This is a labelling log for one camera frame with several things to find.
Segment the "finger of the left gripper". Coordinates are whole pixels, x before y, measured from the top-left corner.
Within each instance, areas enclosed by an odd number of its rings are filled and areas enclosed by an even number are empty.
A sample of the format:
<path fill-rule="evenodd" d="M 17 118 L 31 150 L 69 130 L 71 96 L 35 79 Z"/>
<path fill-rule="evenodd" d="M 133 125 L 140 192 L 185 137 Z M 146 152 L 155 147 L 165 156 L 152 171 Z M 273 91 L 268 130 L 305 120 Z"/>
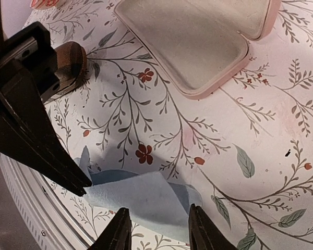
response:
<path fill-rule="evenodd" d="M 45 142 L 41 133 L 53 126 L 31 73 L 16 60 L 10 62 L 7 68 L 12 69 L 14 75 L 9 76 L 9 80 L 0 87 L 0 113 L 5 113 L 5 120 L 16 125 L 28 141 Z M 87 187 L 91 184 L 88 178 Z"/>
<path fill-rule="evenodd" d="M 45 142 L 33 143 L 20 134 L 14 124 L 0 113 L 0 153 L 43 174 L 50 180 L 83 196 L 88 178 L 61 146 L 53 128 L 42 132 Z"/>

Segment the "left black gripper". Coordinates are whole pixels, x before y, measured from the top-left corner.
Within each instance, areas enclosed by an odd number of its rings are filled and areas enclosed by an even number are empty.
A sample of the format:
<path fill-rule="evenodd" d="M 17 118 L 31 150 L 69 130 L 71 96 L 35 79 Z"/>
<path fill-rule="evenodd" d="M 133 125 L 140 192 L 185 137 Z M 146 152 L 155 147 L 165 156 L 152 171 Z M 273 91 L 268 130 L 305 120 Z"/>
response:
<path fill-rule="evenodd" d="M 34 22 L 9 39 L 4 38 L 0 2 L 0 87 L 13 76 L 7 66 L 20 62 L 30 73 L 43 103 L 59 89 L 57 53 L 50 45 L 50 33 L 40 23 Z"/>

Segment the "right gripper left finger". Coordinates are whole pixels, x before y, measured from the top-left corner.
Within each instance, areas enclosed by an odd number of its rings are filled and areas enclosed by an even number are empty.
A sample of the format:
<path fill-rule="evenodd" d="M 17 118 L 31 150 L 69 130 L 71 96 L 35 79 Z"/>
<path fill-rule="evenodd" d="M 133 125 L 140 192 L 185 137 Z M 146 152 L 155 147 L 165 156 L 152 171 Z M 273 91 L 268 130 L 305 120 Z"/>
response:
<path fill-rule="evenodd" d="M 90 250 L 131 249 L 131 219 L 128 208 L 120 208 Z"/>

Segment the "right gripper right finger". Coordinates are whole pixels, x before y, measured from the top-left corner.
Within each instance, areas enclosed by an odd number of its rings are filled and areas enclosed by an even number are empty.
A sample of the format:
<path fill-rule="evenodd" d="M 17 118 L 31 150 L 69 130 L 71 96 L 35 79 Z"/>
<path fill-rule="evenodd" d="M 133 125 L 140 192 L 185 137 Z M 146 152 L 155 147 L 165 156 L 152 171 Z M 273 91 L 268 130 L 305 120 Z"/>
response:
<path fill-rule="evenodd" d="M 188 225 L 190 249 L 237 250 L 200 206 L 191 205 Z"/>

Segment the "brown plaid glasses case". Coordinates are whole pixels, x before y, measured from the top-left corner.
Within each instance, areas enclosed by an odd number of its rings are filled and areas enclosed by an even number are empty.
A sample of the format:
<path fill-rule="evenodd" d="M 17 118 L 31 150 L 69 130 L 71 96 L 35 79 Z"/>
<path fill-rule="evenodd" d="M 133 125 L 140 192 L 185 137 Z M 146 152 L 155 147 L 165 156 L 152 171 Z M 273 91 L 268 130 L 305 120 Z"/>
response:
<path fill-rule="evenodd" d="M 87 54 L 77 42 L 69 41 L 55 49 L 57 53 L 58 87 L 49 95 L 42 97 L 42 103 L 54 101 L 83 85 L 83 78 L 87 71 Z"/>

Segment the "small blue cloth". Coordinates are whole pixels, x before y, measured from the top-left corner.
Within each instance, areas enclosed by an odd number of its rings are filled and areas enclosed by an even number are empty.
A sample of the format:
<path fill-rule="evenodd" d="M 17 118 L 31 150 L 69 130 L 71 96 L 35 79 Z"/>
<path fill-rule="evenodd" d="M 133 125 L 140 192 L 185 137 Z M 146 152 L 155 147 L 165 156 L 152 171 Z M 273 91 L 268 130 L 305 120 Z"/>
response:
<path fill-rule="evenodd" d="M 83 196 L 90 205 L 112 211 L 125 207 L 133 222 L 174 240 L 189 242 L 190 207 L 202 205 L 201 195 L 193 186 L 168 182 L 160 172 L 95 172 L 87 147 L 74 162 L 92 182 Z"/>

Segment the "pink glasses case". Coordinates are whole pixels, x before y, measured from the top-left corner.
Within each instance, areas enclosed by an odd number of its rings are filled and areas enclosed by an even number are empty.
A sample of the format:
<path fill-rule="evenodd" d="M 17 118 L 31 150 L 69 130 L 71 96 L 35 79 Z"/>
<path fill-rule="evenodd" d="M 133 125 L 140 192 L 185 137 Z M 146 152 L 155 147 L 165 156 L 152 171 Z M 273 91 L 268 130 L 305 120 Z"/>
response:
<path fill-rule="evenodd" d="M 248 41 L 271 32 L 280 5 L 280 1 L 120 1 L 114 13 L 182 95 L 201 99 L 248 64 Z"/>

